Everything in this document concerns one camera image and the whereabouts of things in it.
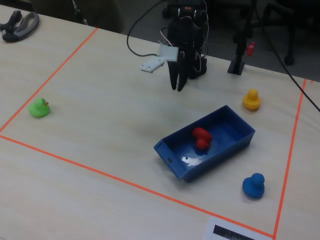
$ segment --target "table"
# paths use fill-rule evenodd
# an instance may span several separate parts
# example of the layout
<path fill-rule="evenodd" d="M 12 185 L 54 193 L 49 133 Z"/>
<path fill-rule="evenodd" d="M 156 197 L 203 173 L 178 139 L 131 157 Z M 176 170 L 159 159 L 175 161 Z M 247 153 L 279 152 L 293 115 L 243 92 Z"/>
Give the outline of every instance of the table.
<path fill-rule="evenodd" d="M 13 9 L 0 7 L 0 22 Z M 320 121 L 288 76 L 208 57 L 208 71 L 173 91 L 166 66 L 146 61 L 126 36 L 40 16 L 24 41 L 0 42 L 0 237 L 202 239 L 211 216 L 274 239 L 315 238 Z M 158 44 L 131 38 L 139 53 Z M 319 83 L 296 78 L 320 103 Z M 257 112 L 242 106 L 248 89 Z M 30 117 L 45 98 L 51 113 Z M 197 181 L 179 181 L 153 150 L 161 138 L 229 105 L 256 129 L 250 146 Z M 259 201 L 242 181 L 265 176 Z"/>

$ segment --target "blue rubber duck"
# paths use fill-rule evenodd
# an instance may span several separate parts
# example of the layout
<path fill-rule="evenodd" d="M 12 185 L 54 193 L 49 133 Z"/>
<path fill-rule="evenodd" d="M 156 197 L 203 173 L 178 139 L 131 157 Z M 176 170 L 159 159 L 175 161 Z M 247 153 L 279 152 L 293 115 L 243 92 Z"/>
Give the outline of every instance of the blue rubber duck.
<path fill-rule="evenodd" d="M 265 177 L 261 173 L 254 173 L 251 177 L 243 180 L 244 193 L 253 199 L 260 199 L 265 192 Z"/>

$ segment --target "yellow rubber duck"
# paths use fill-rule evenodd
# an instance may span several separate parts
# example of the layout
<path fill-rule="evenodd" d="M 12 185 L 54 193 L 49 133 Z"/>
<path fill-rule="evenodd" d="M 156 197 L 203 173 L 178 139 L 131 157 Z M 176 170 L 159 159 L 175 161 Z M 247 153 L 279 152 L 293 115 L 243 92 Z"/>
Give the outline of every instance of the yellow rubber duck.
<path fill-rule="evenodd" d="M 243 98 L 243 105 L 250 110 L 256 110 L 261 104 L 261 98 L 258 97 L 257 89 L 250 89 Z"/>

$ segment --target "orange tape line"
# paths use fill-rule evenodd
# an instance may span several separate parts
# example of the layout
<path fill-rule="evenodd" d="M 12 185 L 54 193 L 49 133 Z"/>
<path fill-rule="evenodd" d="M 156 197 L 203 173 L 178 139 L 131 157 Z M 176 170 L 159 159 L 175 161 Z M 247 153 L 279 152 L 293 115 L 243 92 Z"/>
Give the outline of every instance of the orange tape line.
<path fill-rule="evenodd" d="M 302 86 L 303 90 L 305 90 L 305 88 L 306 88 L 306 83 L 307 83 L 307 79 L 304 79 L 303 86 Z M 296 132 L 297 132 L 298 121 L 299 121 L 299 115 L 300 115 L 300 110 L 301 110 L 301 105 L 302 105 L 303 99 L 304 99 L 304 94 L 301 92 L 298 108 L 296 110 L 296 115 L 295 115 L 295 121 L 294 121 L 294 126 L 293 126 L 293 131 L 292 131 L 292 137 L 291 137 L 288 161 L 286 163 L 286 169 L 285 169 L 285 174 L 284 174 L 284 180 L 283 180 L 283 186 L 282 186 L 282 192 L 281 192 L 279 208 L 278 208 L 278 212 L 277 212 L 277 215 L 276 215 L 275 226 L 274 226 L 274 230 L 273 230 L 272 238 L 274 240 L 277 237 L 281 211 L 282 211 L 282 207 L 283 207 L 283 204 L 284 204 L 286 187 L 287 187 L 287 182 L 288 182 L 289 169 L 290 169 L 290 163 L 291 163 L 291 157 L 292 157 L 292 152 L 293 152 L 293 149 L 294 149 Z"/>
<path fill-rule="evenodd" d="M 48 155 L 48 156 L 50 156 L 50 157 L 53 157 L 53 158 L 62 160 L 62 161 L 64 161 L 64 162 L 67 162 L 67 163 L 76 165 L 76 166 L 78 166 L 78 167 L 80 167 L 80 168 L 84 168 L 84 169 L 90 170 L 90 171 L 92 171 L 92 172 L 95 172 L 95 173 L 97 173 L 97 174 L 104 175 L 104 176 L 106 176 L 106 177 L 108 177 L 108 178 L 117 180 L 117 181 L 122 182 L 122 183 L 124 183 L 124 184 L 128 184 L 128 185 L 130 185 L 130 186 L 132 186 L 132 187 L 135 187 L 135 188 L 141 189 L 141 190 L 143 190 L 143 191 L 146 191 L 146 192 L 148 192 L 148 193 L 157 195 L 157 196 L 159 196 L 159 197 L 162 197 L 162 198 L 164 198 L 164 199 L 170 200 L 170 201 L 175 202 L 175 203 L 177 203 L 177 204 L 181 204 L 181 205 L 183 205 L 183 206 L 185 206 L 185 207 L 188 207 L 188 208 L 191 208 L 191 209 L 200 211 L 200 212 L 202 212 L 202 213 L 205 213 L 205 214 L 208 214 L 208 215 L 217 217 L 217 218 L 219 218 L 219 219 L 228 221 L 228 222 L 230 222 L 230 223 L 236 224 L 236 225 L 241 226 L 241 227 L 243 227 L 243 228 L 252 230 L 252 231 L 254 231 L 254 232 L 257 232 L 257 233 L 259 233 L 259 234 L 262 234 L 262 235 L 264 235 L 264 236 L 267 236 L 267 237 L 272 238 L 272 235 L 271 235 L 271 234 L 266 233 L 266 232 L 264 232 L 264 231 L 261 231 L 261 230 L 259 230 L 259 229 L 256 229 L 256 228 L 254 228 L 254 227 L 245 225 L 245 224 L 243 224 L 243 223 L 241 223 L 241 222 L 232 220 L 232 219 L 227 218 L 227 217 L 225 217 L 225 216 L 218 215 L 218 214 L 213 213 L 213 212 L 211 212 L 211 211 L 207 211 L 207 210 L 205 210 L 205 209 L 202 209 L 202 208 L 200 208 L 200 207 L 191 205 L 191 204 L 186 203 L 186 202 L 184 202 L 184 201 L 177 200 L 177 199 L 175 199 L 175 198 L 173 198 L 173 197 L 164 195 L 164 194 L 162 194 L 162 193 L 159 193 L 159 192 L 157 192 L 157 191 L 151 190 L 151 189 L 149 189 L 149 188 L 146 188 L 146 187 L 144 187 L 144 186 L 138 185 L 138 184 L 136 184 L 136 183 L 133 183 L 133 182 L 124 180 L 124 179 L 122 179 L 122 178 L 120 178 L 120 177 L 117 177 L 117 176 L 111 175 L 111 174 L 109 174 L 109 173 L 100 171 L 100 170 L 95 169 L 95 168 L 93 168 L 93 167 L 86 166 L 86 165 L 84 165 L 84 164 L 81 164 L 81 163 L 78 163 L 78 162 L 69 160 L 69 159 L 67 159 L 67 158 L 64 158 L 64 157 L 55 155 L 55 154 L 53 154 L 53 153 L 50 153 L 50 152 L 41 150 L 41 149 L 36 148 L 36 147 L 34 147 L 34 146 L 28 145 L 28 144 L 26 144 L 26 143 L 23 143 L 23 142 L 14 140 L 14 139 L 12 139 L 12 138 L 9 138 L 9 137 L 3 136 L 3 135 L 0 135 L 0 138 L 5 139 L 5 140 L 8 140 L 8 141 L 13 142 L 13 143 L 16 143 L 16 144 L 19 144 L 19 145 L 21 145 L 21 146 L 27 147 L 27 148 L 29 148 L 29 149 L 35 150 L 35 151 L 37 151 L 37 152 L 46 154 L 46 155 Z"/>
<path fill-rule="evenodd" d="M 73 53 L 58 67 L 57 70 L 52 73 L 52 75 L 35 91 L 34 94 L 18 109 L 18 111 L 13 114 L 12 117 L 0 128 L 0 132 L 2 132 L 6 126 L 21 112 L 21 110 L 35 97 L 35 95 L 40 92 L 40 90 L 59 72 L 59 70 L 79 51 L 79 49 L 96 33 L 98 28 L 96 28 L 74 51 Z"/>

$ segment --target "blue plastic tray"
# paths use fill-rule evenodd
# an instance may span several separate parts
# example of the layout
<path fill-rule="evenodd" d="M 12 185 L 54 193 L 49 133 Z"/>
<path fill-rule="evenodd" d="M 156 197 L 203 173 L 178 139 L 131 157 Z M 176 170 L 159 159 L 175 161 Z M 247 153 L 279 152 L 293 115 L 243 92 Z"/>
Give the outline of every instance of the blue plastic tray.
<path fill-rule="evenodd" d="M 192 131 L 201 127 L 213 140 L 206 152 L 196 149 Z M 191 181 L 250 144 L 255 130 L 225 105 L 160 140 L 153 148 L 178 179 Z"/>

